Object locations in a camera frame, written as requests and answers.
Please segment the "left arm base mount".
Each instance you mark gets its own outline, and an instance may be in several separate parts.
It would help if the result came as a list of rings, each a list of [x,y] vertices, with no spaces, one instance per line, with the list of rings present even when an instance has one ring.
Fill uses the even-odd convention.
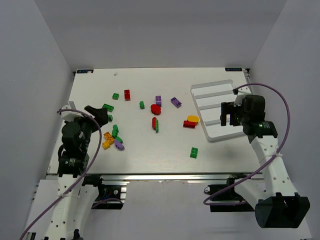
[[[100,175],[87,175],[82,186],[93,186],[98,195],[93,202],[93,210],[121,210],[124,202],[121,200],[121,185],[106,184]]]

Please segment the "purple tall lego brick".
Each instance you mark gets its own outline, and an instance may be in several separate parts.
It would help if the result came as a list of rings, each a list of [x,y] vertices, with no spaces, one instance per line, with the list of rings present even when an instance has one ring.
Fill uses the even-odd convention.
[[[162,106],[162,96],[161,95],[156,95],[155,96],[155,104],[159,107]]]

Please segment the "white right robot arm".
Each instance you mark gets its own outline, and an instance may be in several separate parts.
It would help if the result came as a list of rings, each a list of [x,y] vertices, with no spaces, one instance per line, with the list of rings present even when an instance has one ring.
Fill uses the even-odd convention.
[[[234,191],[254,208],[261,228],[296,229],[310,209],[310,201],[298,194],[289,178],[278,152],[276,127],[265,119],[265,105],[265,98],[260,95],[245,95],[239,104],[221,103],[221,125],[242,126],[265,182],[265,191],[262,191],[252,180],[239,178],[234,181]]]

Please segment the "red round lego piece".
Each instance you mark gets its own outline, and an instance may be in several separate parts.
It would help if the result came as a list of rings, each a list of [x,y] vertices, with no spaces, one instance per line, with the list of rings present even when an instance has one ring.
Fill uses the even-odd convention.
[[[157,104],[152,104],[150,106],[150,110],[156,116],[160,115],[161,111],[162,111],[161,107],[159,105],[157,105]]]

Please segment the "purple lego plate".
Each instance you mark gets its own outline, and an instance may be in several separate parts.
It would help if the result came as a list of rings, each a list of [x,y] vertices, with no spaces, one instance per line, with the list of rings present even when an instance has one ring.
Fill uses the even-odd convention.
[[[176,98],[176,97],[173,97],[170,102],[176,107],[176,108],[179,108],[182,103]]]

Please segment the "red half-round lego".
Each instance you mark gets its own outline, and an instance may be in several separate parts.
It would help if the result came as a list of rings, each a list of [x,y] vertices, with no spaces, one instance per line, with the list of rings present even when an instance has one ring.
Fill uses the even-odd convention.
[[[157,120],[156,117],[153,117],[153,118],[152,118],[152,128],[153,128],[154,130],[156,129],[156,120]]]

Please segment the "green thin lego plate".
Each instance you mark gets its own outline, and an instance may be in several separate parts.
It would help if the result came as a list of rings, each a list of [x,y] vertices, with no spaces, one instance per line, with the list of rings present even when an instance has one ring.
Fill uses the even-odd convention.
[[[158,119],[156,119],[156,121],[155,121],[155,131],[156,131],[156,133],[159,132],[159,121],[158,121]]]

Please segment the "yellow round lego piece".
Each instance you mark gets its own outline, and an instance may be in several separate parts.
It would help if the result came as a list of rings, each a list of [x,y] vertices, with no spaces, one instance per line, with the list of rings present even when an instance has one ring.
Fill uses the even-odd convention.
[[[187,120],[188,120],[189,122],[193,122],[193,123],[196,123],[196,124],[200,121],[199,117],[196,116],[196,115],[189,115],[189,116],[187,117]]]

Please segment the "green square lego brick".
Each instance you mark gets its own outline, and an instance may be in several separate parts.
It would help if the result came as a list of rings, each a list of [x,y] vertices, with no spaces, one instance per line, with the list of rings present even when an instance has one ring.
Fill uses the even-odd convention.
[[[198,148],[192,147],[190,151],[190,158],[196,159],[198,156]]]

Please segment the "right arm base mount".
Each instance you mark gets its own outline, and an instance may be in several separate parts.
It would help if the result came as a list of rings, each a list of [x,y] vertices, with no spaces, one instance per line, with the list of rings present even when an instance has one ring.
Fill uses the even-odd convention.
[[[210,184],[204,190],[205,195],[212,195],[215,192],[218,192],[229,185],[232,185],[235,180],[239,180],[244,178],[246,175],[243,173],[240,174],[232,174],[230,177],[227,178],[225,184]],[[239,202],[243,203],[241,205],[226,205],[226,206],[210,206],[211,213],[241,213],[241,212],[254,212],[255,210],[248,204],[244,204],[245,200],[242,196],[237,194],[235,190],[229,189],[228,191],[215,196],[210,199],[212,202]]]

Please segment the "red long lego brick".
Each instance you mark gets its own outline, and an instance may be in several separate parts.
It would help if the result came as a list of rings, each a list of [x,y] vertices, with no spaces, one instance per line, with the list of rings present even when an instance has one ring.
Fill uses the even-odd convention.
[[[193,122],[193,121],[188,121],[188,120],[185,120],[183,122],[183,127],[184,128],[191,128],[191,129],[194,129],[196,127],[197,123],[196,122]]]

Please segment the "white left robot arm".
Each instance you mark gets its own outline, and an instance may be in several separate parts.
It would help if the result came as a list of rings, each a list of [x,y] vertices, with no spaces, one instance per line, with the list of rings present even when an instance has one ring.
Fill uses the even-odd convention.
[[[101,133],[108,123],[108,110],[87,105],[88,114],[76,110],[73,103],[59,112],[64,120],[62,145],[58,150],[57,202],[44,235],[46,240],[80,240],[91,207],[99,195],[102,179],[87,175],[93,160],[88,148],[91,135]]]

